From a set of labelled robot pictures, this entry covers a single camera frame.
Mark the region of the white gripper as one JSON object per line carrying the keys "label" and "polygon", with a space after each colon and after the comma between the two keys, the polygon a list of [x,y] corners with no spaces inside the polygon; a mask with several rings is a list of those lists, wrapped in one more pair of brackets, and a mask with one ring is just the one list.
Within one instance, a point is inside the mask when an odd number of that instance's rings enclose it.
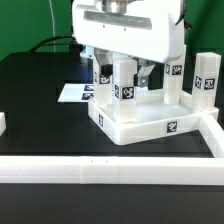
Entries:
{"label": "white gripper", "polygon": [[[178,59],[184,51],[185,11],[186,0],[74,0],[73,35],[78,43],[99,48],[100,74],[110,77],[110,51],[160,63]],[[141,66],[134,85],[147,87],[153,69]]]}

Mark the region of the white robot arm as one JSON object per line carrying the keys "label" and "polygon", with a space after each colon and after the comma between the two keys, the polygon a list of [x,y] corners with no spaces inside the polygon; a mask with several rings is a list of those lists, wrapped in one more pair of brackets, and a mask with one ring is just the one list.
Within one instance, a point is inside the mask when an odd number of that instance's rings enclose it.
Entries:
{"label": "white robot arm", "polygon": [[185,0],[74,0],[82,45],[165,63],[184,51]]}

